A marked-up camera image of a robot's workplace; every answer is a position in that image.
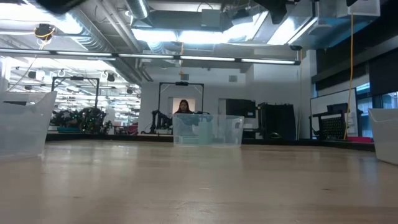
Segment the ceiling duct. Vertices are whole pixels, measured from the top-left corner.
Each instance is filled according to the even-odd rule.
[[[35,0],[24,0],[29,4],[36,7],[42,13],[48,14],[40,4]],[[58,21],[66,21],[68,17],[71,17],[79,26],[82,31],[79,33],[82,37],[76,37],[73,40],[84,46],[90,52],[115,52],[113,46],[106,40],[102,33],[92,24],[92,22],[84,15],[79,9],[73,9],[68,14],[53,17]],[[117,58],[113,61],[105,61],[106,63],[113,66],[118,73],[128,82],[141,83],[141,74],[137,72],[133,67],[128,65],[125,61]]]
[[[135,19],[145,19],[149,15],[149,5],[146,0],[125,0],[127,8]]]

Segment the clear plastic bin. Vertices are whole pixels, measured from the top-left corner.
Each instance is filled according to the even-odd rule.
[[[244,117],[208,114],[173,115],[174,144],[182,146],[240,146]]]
[[[0,93],[0,161],[38,156],[44,149],[57,92]],[[26,106],[5,103],[33,102]]]
[[[369,109],[369,118],[377,158],[398,165],[398,109]]]

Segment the long dark hair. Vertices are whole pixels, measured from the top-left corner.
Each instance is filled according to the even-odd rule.
[[[181,110],[181,104],[185,103],[187,105],[187,110],[186,111],[182,111]],[[180,105],[178,106],[178,110],[175,113],[192,113],[192,111],[189,110],[189,103],[187,100],[181,100],[180,101]]]

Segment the woman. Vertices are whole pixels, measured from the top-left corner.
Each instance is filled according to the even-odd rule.
[[[181,100],[180,106],[178,107],[178,110],[175,112],[175,114],[178,113],[192,114],[192,111],[189,110],[189,104],[187,100]]]

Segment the wooden table surface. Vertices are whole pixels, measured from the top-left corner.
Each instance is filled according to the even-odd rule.
[[[397,224],[398,167],[321,147],[51,142],[0,163],[0,223]]]

